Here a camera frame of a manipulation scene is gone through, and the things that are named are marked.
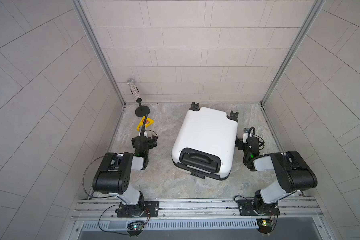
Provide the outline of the white hard-shell suitcase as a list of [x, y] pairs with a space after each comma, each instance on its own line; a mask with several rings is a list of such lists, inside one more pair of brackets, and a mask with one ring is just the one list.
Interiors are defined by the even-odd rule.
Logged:
[[175, 167], [201, 179], [227, 179], [233, 165], [238, 117], [238, 112], [227, 114], [193, 102], [172, 149]]

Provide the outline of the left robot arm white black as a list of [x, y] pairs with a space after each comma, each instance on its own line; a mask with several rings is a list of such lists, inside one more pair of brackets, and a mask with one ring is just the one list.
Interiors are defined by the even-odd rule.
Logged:
[[149, 150], [157, 146], [158, 135], [137, 136], [132, 139], [135, 153], [106, 153], [94, 176], [94, 192], [111, 194], [121, 200], [115, 210], [118, 218], [157, 217], [158, 201], [146, 201], [143, 193], [131, 184], [131, 172], [146, 169]]

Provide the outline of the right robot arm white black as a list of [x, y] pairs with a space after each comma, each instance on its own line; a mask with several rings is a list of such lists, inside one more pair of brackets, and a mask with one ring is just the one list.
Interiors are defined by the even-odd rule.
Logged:
[[250, 171], [274, 171], [277, 178], [266, 188], [257, 190], [251, 200], [234, 199], [241, 216], [276, 217], [280, 214], [280, 200], [318, 185], [316, 175], [297, 151], [261, 155], [264, 146], [265, 141], [256, 135], [254, 127], [245, 128], [243, 139], [235, 143], [235, 147], [244, 152], [243, 163]]

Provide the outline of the yellow triangular plastic piece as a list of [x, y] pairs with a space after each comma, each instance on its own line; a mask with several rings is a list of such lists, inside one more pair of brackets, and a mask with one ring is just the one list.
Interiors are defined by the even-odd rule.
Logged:
[[142, 128], [146, 128], [151, 126], [155, 121], [150, 119], [148, 116], [145, 116], [141, 119], [141, 121], [139, 122], [138, 126], [137, 126], [137, 131], [140, 133]]

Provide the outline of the right circuit board with LED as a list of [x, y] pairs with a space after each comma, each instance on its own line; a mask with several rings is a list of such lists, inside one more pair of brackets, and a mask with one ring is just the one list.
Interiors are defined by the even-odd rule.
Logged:
[[257, 225], [257, 231], [261, 234], [269, 234], [274, 228], [274, 224], [271, 219], [257, 219]]

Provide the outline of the circuit board with led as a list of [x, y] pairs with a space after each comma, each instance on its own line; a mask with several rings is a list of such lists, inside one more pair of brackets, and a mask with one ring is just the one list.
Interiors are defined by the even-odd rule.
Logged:
[[145, 228], [144, 221], [134, 221], [128, 224], [127, 229], [129, 231], [142, 231]]
[[271, 219], [257, 219], [257, 225], [257, 231], [261, 234], [269, 234], [274, 228], [274, 224]]

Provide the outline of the left circuit board with LED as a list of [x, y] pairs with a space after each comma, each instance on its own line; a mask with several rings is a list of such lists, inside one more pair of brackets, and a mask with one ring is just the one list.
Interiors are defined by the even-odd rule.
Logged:
[[134, 221], [128, 224], [127, 229], [129, 231], [142, 231], [145, 228], [144, 221]]

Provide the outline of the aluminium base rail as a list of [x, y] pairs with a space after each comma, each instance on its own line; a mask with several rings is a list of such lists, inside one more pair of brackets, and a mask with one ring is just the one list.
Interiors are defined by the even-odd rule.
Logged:
[[[220, 199], [161, 199], [159, 205], [150, 210], [150, 220], [175, 219], [238, 219], [267, 218], [276, 215], [270, 213], [257, 215], [253, 210], [240, 207], [237, 198]], [[68, 220], [121, 220], [118, 217], [120, 201], [118, 200], [88, 200], [77, 201], [68, 215]], [[322, 217], [324, 214], [314, 197], [288, 197], [278, 203], [278, 218], [310, 218]]]

